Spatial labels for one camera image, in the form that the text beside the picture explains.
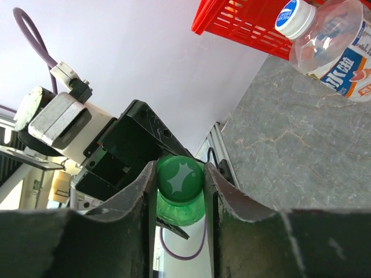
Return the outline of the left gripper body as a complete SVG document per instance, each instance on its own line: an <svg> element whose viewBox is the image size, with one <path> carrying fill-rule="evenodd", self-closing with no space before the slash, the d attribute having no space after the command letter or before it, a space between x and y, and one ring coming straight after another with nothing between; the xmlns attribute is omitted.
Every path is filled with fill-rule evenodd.
<svg viewBox="0 0 371 278"><path fill-rule="evenodd" d="M133 182L150 161L172 155L192 156L151 107L140 100L133 100L119 118L110 119L83 155L75 188L101 201Z"/></svg>

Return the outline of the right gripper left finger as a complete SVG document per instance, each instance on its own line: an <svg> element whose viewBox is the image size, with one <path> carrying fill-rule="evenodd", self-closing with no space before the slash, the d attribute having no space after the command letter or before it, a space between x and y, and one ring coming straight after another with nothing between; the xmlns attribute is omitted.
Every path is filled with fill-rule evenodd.
<svg viewBox="0 0 371 278"><path fill-rule="evenodd" d="M113 197L72 209L1 212L2 277L152 277L157 164Z"/></svg>

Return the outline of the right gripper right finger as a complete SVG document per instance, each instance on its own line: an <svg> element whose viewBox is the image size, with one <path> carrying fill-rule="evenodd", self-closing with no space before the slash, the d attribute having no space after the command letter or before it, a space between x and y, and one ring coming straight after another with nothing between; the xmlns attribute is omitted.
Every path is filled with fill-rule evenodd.
<svg viewBox="0 0 371 278"><path fill-rule="evenodd" d="M369 277L370 209L272 210L208 163L205 213L213 277Z"/></svg>

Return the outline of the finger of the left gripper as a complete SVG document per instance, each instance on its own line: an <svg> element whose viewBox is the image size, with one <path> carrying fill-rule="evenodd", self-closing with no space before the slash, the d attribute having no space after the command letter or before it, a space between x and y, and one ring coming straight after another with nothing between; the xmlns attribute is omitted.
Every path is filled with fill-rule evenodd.
<svg viewBox="0 0 371 278"><path fill-rule="evenodd" d="M183 239L189 239L189 235L183 229L181 229L179 226L170 224L170 223L162 220L159 217L157 217L157 219L156 219L156 226L158 226L160 228L167 229L167 230L171 231L172 233L174 233L175 235L180 236Z"/></svg>

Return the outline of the green bottle cap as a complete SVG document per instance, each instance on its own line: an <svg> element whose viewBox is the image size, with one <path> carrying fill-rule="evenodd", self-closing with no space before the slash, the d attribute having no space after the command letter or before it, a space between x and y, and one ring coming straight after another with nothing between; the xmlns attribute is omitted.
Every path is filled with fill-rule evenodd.
<svg viewBox="0 0 371 278"><path fill-rule="evenodd" d="M189 204L203 190L203 167L186 156L162 158L158 161L158 189L171 204Z"/></svg>

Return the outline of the green plastic bottle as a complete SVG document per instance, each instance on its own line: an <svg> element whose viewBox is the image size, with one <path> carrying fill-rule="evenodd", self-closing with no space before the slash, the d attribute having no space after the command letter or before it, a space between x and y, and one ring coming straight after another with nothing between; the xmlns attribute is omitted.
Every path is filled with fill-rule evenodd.
<svg viewBox="0 0 371 278"><path fill-rule="evenodd" d="M190 226L205 214L204 166L187 156L158 161L157 216L175 226Z"/></svg>

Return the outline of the clear Pocari Sweat bottle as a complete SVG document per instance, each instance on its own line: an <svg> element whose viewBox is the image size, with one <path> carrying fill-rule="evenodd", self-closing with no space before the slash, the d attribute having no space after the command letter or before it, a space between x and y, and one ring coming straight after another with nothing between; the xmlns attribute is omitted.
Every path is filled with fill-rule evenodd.
<svg viewBox="0 0 371 278"><path fill-rule="evenodd" d="M289 1L275 30L292 42L291 65L351 101L370 101L370 9L361 1L315 7Z"/></svg>

